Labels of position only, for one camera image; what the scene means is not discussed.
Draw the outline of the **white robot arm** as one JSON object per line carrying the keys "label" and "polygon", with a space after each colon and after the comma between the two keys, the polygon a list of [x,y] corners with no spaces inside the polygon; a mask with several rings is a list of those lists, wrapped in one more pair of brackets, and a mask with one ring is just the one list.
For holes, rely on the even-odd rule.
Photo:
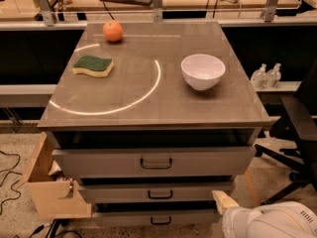
{"label": "white robot arm", "polygon": [[317,216],[287,201],[245,208],[223,190],[213,190],[225,238],[317,238]]}

